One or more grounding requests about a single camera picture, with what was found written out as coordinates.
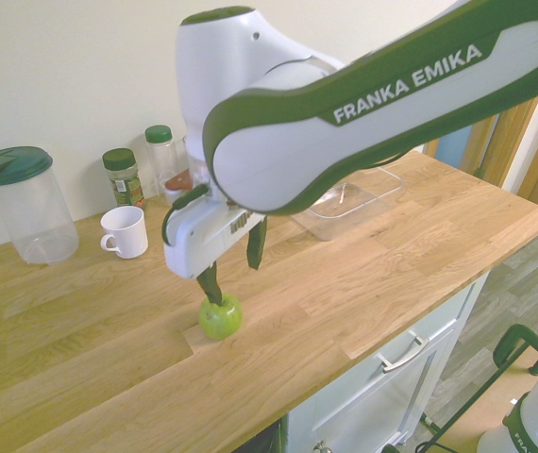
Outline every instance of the label on jar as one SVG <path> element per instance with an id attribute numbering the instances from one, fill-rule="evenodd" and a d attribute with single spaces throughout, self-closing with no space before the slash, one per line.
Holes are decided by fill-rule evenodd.
<path id="1" fill-rule="evenodd" d="M 139 175 L 128 179 L 114 179 L 111 181 L 116 202 L 121 206 L 132 205 L 144 208 L 145 198 Z"/>

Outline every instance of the clear plastic jug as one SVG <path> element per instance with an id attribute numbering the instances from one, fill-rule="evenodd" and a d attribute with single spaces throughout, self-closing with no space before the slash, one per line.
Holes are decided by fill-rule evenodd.
<path id="1" fill-rule="evenodd" d="M 52 264 L 78 249 L 78 234 L 44 150 L 0 150 L 0 216 L 25 262 Z"/>

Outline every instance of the green jar lid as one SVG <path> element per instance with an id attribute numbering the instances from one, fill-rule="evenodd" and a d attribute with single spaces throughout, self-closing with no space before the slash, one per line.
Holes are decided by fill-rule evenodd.
<path id="1" fill-rule="evenodd" d="M 17 146 L 0 150 L 0 186 L 25 181 L 44 172 L 53 158 L 34 146 Z"/>
<path id="2" fill-rule="evenodd" d="M 111 149 L 103 155 L 102 160 L 103 166 L 112 172 L 126 170 L 137 163 L 135 155 L 128 148 Z"/>
<path id="3" fill-rule="evenodd" d="M 145 139 L 150 143 L 165 143 L 173 139 L 173 132 L 169 126 L 151 126 L 145 130 Z"/>

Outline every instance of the mug handle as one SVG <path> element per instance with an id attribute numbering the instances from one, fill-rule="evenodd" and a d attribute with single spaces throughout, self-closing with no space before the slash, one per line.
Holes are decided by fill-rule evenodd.
<path id="1" fill-rule="evenodd" d="M 114 238 L 114 240 L 116 239 L 113 234 L 106 234 L 103 238 L 101 238 L 101 248 L 107 250 L 108 252 L 120 253 L 120 249 L 118 247 L 108 247 L 108 240 L 110 238 Z"/>

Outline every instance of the clear plastic tray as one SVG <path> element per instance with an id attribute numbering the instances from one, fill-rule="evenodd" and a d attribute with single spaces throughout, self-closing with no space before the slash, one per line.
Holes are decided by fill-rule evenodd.
<path id="1" fill-rule="evenodd" d="M 372 179 L 380 179 L 379 185 L 369 184 L 376 186 L 372 192 L 360 187 Z M 350 180 L 357 184 L 348 180 L 332 187 L 307 210 L 293 215 L 293 220 L 321 241 L 330 241 L 390 210 L 392 205 L 384 198 L 403 185 L 399 176 L 383 168 L 354 174 Z"/>

